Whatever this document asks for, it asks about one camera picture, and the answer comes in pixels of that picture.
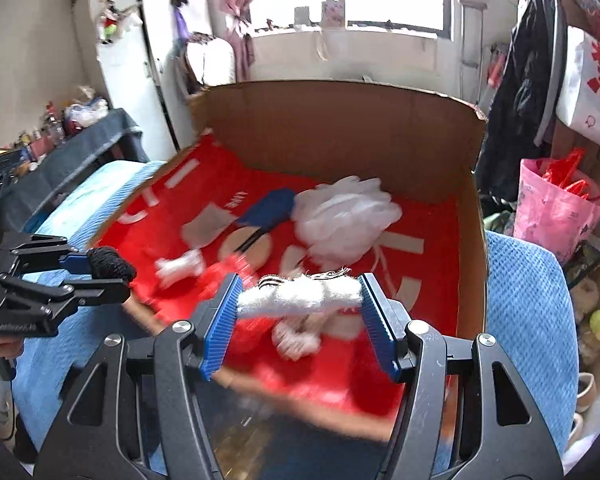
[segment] black jacket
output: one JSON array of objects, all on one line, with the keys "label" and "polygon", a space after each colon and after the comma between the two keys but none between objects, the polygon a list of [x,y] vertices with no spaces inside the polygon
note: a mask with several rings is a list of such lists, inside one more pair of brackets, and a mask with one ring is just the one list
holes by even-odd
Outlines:
[{"label": "black jacket", "polygon": [[513,30],[502,83],[489,112],[487,131],[475,168],[480,192],[515,202],[520,160],[538,158],[546,147],[534,137],[544,111],[552,51],[545,8],[552,0],[530,0]]}]

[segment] metal screw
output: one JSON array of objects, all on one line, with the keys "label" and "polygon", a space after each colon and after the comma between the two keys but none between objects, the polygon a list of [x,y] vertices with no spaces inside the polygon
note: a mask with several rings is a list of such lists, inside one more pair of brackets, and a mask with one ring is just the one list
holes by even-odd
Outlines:
[{"label": "metal screw", "polygon": [[429,324],[426,321],[414,319],[407,325],[411,333],[414,334],[426,334],[429,331]]},{"label": "metal screw", "polygon": [[478,341],[485,346],[493,346],[496,344],[496,338],[491,334],[480,334],[478,336]]},{"label": "metal screw", "polygon": [[111,334],[104,338],[104,344],[106,346],[117,346],[122,343],[122,336],[120,334]]},{"label": "metal screw", "polygon": [[189,321],[176,321],[171,328],[174,332],[181,334],[191,330],[191,323]]}]

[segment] hand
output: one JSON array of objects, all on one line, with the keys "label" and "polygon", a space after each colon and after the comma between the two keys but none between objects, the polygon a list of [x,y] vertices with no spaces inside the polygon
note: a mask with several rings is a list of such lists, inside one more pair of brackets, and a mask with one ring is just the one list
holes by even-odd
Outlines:
[{"label": "hand", "polygon": [[11,335],[0,335],[0,357],[15,359],[24,352],[24,339]]}]

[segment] cardboard box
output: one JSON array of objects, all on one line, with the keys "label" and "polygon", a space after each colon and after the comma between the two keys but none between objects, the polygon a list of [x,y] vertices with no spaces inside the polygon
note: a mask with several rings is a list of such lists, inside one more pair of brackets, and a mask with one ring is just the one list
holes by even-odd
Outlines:
[{"label": "cardboard box", "polygon": [[[488,269],[471,174],[484,134],[479,110],[433,92],[318,80],[214,87],[191,98],[190,109],[199,131],[211,128],[251,168],[302,174],[324,182],[352,174],[379,177],[383,190],[425,203],[444,202],[452,196],[459,228],[456,336],[472,339],[484,331]],[[159,170],[118,212],[182,157],[177,155]],[[101,227],[93,241],[117,216]],[[440,262],[440,273],[444,273],[444,262]],[[133,299],[125,307],[151,332],[162,329],[148,307]],[[392,420],[347,415],[308,400],[274,396],[257,380],[226,367],[216,372],[214,380],[266,397],[299,418],[339,433],[387,441],[392,432]],[[455,397],[450,399],[443,436],[453,433]]]}]

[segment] black gripper frame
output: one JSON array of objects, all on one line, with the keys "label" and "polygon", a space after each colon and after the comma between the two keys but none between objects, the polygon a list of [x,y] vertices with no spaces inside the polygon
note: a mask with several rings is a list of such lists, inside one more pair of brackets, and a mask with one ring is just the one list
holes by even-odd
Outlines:
[{"label": "black gripper frame", "polygon": [[[23,274],[64,268],[68,255],[86,255],[58,236],[6,232],[0,245],[0,335],[53,337],[58,326],[79,306],[122,303],[130,295],[123,280],[64,280],[46,286],[22,279]],[[0,359],[0,379],[15,377],[15,367]]]},{"label": "black gripper frame", "polygon": [[[140,437],[138,377],[153,374],[168,478],[222,480],[196,400],[196,383],[201,380],[208,328],[208,323],[200,323],[212,317],[235,279],[229,275],[213,300],[155,338],[125,342],[119,335],[108,336],[56,416],[34,478],[165,478],[146,468]],[[372,300],[365,303],[365,323],[369,327],[367,316],[374,311],[392,340],[389,346],[375,340],[376,354],[394,361],[394,378],[407,386],[376,480],[562,478],[560,458],[542,415],[492,336],[480,334],[474,341],[443,336],[397,309],[372,274],[360,281]],[[395,349],[392,355],[387,348]],[[432,476],[448,375],[459,377],[452,457],[446,471]]]}]

